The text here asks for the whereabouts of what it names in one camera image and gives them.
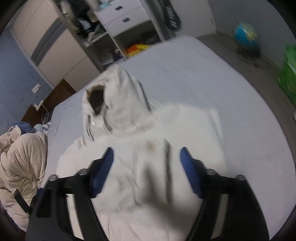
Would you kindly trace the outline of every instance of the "black drawer handle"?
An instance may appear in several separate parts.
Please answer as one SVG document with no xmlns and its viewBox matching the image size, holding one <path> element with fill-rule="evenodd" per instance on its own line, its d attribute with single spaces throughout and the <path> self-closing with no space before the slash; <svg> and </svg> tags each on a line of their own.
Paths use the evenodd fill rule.
<svg viewBox="0 0 296 241">
<path fill-rule="evenodd" d="M 120 9 L 123 9 L 123 6 L 118 6 L 115 8 L 116 11 L 119 11 Z"/>
<path fill-rule="evenodd" d="M 130 21 L 131 19 L 130 18 L 125 18 L 125 19 L 123 19 L 122 21 L 124 22 L 124 23 L 126 23 L 126 22 L 128 22 L 128 21 Z"/>
</svg>

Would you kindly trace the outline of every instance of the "green bag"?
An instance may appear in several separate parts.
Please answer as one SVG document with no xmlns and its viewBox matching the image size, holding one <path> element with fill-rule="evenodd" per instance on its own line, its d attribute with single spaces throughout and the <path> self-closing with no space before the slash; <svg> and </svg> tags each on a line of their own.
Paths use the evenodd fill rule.
<svg viewBox="0 0 296 241">
<path fill-rule="evenodd" d="M 279 74 L 278 84 L 296 106 L 296 45 L 286 47 L 284 67 Z"/>
</svg>

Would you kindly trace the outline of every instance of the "white drawer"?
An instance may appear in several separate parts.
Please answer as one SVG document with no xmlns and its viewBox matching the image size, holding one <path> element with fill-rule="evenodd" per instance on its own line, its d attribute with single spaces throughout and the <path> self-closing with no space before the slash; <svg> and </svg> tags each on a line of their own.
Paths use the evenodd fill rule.
<svg viewBox="0 0 296 241">
<path fill-rule="evenodd" d="M 119 18 L 108 23 L 106 26 L 112 36 L 117 36 L 124 31 L 150 20 L 144 8 L 134 9 Z"/>
<path fill-rule="evenodd" d="M 128 13 L 132 9 L 141 6 L 142 4 L 139 0 L 118 0 L 106 9 L 99 11 L 97 14 L 100 20 L 107 24 L 121 15 Z"/>
</svg>

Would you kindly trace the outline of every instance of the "bed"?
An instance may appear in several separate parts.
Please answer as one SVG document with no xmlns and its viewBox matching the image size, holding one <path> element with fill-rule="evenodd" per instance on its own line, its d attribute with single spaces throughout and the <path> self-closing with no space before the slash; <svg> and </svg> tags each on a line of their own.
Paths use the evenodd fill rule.
<svg viewBox="0 0 296 241">
<path fill-rule="evenodd" d="M 261 96 L 192 37 L 156 45 L 121 66 L 139 80 L 149 100 L 217 111 L 230 175 L 247 177 L 272 238 L 295 206 L 296 178 L 286 138 Z M 55 174 L 60 156 L 83 135 L 82 96 L 83 90 L 54 109 L 43 185 Z"/>
</svg>

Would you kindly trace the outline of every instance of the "light switch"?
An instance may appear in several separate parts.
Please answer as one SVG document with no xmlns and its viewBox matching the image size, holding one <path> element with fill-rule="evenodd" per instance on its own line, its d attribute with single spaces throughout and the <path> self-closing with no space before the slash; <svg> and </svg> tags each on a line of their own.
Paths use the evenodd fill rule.
<svg viewBox="0 0 296 241">
<path fill-rule="evenodd" d="M 36 94 L 37 91 L 41 88 L 41 85 L 40 84 L 37 84 L 33 89 L 32 89 L 32 92 L 33 94 Z"/>
</svg>

